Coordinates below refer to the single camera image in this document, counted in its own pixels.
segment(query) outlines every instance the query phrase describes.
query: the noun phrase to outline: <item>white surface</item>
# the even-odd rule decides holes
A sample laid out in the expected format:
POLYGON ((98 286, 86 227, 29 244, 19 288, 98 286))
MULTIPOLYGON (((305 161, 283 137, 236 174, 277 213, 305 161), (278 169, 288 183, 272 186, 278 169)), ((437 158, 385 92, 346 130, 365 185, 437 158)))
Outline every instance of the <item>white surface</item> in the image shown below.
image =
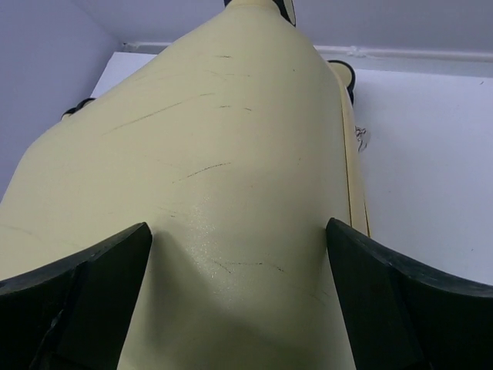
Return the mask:
MULTIPOLYGON (((116 53, 98 94, 154 55, 116 53)), ((357 124, 373 236, 433 267, 493 284, 493 79, 357 71, 357 124)))
POLYGON ((22 154, 89 96, 119 48, 66 0, 0 0, 0 199, 22 154))
MULTIPOLYGON (((172 42, 211 19, 223 0, 72 0, 123 42, 172 42)), ((493 52, 493 2, 294 0, 315 45, 493 52)))

